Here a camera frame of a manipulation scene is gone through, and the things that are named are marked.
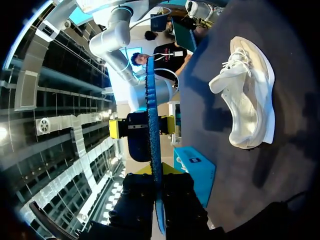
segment dark table surface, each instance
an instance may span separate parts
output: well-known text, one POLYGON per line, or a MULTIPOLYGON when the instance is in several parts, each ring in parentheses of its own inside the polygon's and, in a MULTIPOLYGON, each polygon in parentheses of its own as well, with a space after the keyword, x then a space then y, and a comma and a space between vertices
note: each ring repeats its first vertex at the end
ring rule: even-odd
POLYGON ((231 0, 179 79, 182 144, 217 167, 207 208, 216 227, 232 230, 309 187, 320 159, 318 83, 297 32, 273 5, 231 0), (232 116, 208 87, 228 60, 234 36, 256 44, 275 74, 273 144, 251 151, 229 143, 232 116))

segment dark hair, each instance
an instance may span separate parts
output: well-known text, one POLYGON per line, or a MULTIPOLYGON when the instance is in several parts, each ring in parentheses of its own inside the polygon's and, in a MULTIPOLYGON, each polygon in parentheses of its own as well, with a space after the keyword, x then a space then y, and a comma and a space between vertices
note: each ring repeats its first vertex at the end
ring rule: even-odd
POLYGON ((138 57, 139 54, 140 54, 139 52, 135 52, 134 54, 132 54, 131 63, 133 66, 140 66, 140 64, 136 62, 136 58, 138 57))
POLYGON ((155 40, 157 35, 155 32, 153 31, 146 31, 144 34, 145 39, 147 39, 148 41, 152 41, 155 40))

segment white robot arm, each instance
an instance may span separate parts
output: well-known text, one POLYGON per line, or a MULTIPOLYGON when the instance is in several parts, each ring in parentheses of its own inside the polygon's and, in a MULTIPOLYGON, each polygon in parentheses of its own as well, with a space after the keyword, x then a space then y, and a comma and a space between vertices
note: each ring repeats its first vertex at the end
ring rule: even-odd
POLYGON ((112 10, 107 29, 94 36, 89 48, 93 55, 103 59, 120 77, 131 86, 138 84, 129 60, 119 50, 130 43, 129 23, 133 15, 131 8, 119 6, 112 10))

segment white label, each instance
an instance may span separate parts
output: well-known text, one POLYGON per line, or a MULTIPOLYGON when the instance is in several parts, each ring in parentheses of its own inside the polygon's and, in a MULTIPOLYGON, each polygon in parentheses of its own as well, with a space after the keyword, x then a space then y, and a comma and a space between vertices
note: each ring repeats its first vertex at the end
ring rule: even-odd
POLYGON ((184 55, 184 52, 183 51, 174 51, 173 55, 175 57, 182 57, 184 55))

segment man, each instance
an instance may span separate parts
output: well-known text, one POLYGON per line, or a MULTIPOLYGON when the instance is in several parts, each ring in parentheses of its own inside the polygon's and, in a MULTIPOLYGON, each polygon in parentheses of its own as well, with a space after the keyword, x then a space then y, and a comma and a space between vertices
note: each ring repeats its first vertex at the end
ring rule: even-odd
POLYGON ((171 26, 172 23, 168 22, 167 27, 164 31, 146 31, 144 34, 144 38, 148 41, 155 40, 157 46, 173 43, 175 41, 175 36, 170 33, 171 26))
MULTIPOLYGON (((157 46, 153 51, 153 55, 154 69, 168 69, 173 71, 177 76, 182 72, 191 58, 191 55, 187 54, 187 50, 178 46, 175 42, 157 46)), ((132 55, 131 62, 134 66, 145 65, 149 57, 148 54, 136 52, 132 55)), ((171 72, 156 70, 155 74, 177 83, 176 77, 171 72)))

